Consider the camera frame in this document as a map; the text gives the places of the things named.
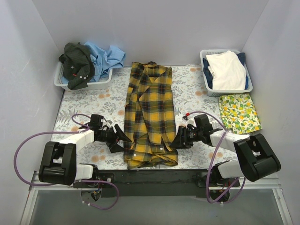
white towel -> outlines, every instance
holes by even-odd
[[[221,54],[206,55],[212,74],[214,90],[244,90],[246,70],[238,56],[231,51]]]

yellow and black plaid shirt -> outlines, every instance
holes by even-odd
[[[124,131],[133,142],[124,143],[128,169],[164,164],[177,165],[172,68],[155,62],[132,64],[125,106]]]

basket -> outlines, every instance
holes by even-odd
[[[68,88],[68,84],[63,84],[61,81],[61,77],[64,71],[64,64],[61,62],[58,63],[55,77],[54,77],[54,85],[57,87],[62,87],[65,90],[73,91]],[[108,77],[106,78],[100,78],[99,82],[90,82],[88,83],[88,87],[81,88],[78,90],[98,90],[98,89],[107,89],[109,86],[111,86],[112,82],[112,75],[113,75],[113,69],[109,71]]]
[[[206,55],[225,53],[229,50],[236,53],[236,54],[240,53],[240,51],[232,50],[232,49],[202,50],[200,52],[200,60],[201,60],[202,71],[203,71],[203,59],[206,59]],[[248,88],[246,90],[213,90],[213,89],[210,89],[209,86],[208,86],[208,83],[207,83],[206,76],[203,75],[204,82],[205,82],[205,87],[207,89],[207,95],[211,96],[211,97],[219,97],[221,95],[229,95],[229,94],[237,94],[237,93],[248,93],[248,92],[252,91],[253,86],[252,86],[252,83],[251,83],[251,79],[250,79],[249,72],[247,70],[246,64],[245,64],[245,69],[246,69],[246,75],[248,76]]]

lemon pattern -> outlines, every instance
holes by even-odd
[[[254,104],[249,94],[223,95],[219,108],[224,126],[235,134],[246,134],[261,129]]]

wall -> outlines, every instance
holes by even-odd
[[[0,224],[20,223],[29,186],[13,168],[18,145],[29,135],[53,130],[62,91],[53,85],[58,49],[31,0],[0,1]],[[31,180],[49,136],[26,144],[18,158]]]
[[[243,48],[262,133],[277,154],[293,223],[300,224],[300,1],[269,0]]]
[[[267,0],[33,0],[62,52],[67,42],[110,44],[133,61],[199,63],[201,49],[241,50]]]

